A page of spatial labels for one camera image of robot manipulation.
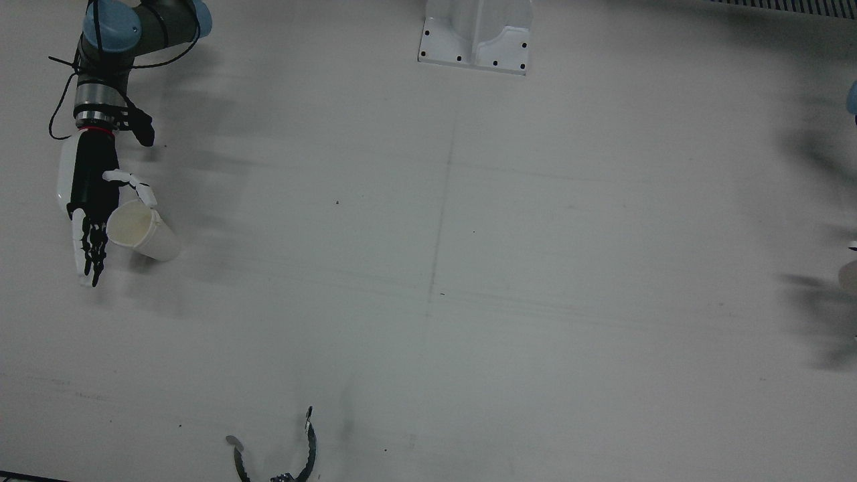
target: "gray floor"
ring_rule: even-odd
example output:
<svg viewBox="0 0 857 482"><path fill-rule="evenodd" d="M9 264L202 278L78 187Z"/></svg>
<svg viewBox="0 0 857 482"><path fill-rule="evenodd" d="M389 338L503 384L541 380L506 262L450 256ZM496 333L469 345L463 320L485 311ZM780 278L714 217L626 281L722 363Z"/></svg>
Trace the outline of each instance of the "gray floor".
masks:
<svg viewBox="0 0 857 482"><path fill-rule="evenodd" d="M314 405L318 480L854 476L857 23L536 0L520 77L418 63L418 0L208 3L118 143L183 253L94 290L45 132L84 2L0 3L0 469L234 482L234 434L265 480Z"/></svg>

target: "paper cup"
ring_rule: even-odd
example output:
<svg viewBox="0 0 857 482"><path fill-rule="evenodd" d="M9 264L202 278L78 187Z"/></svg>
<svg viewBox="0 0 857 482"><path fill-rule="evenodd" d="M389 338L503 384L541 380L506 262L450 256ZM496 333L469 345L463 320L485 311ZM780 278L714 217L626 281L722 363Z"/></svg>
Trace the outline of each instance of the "paper cup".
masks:
<svg viewBox="0 0 857 482"><path fill-rule="evenodd" d="M169 261L182 248L158 211L138 200L116 208L107 220L110 241L158 261Z"/></svg>

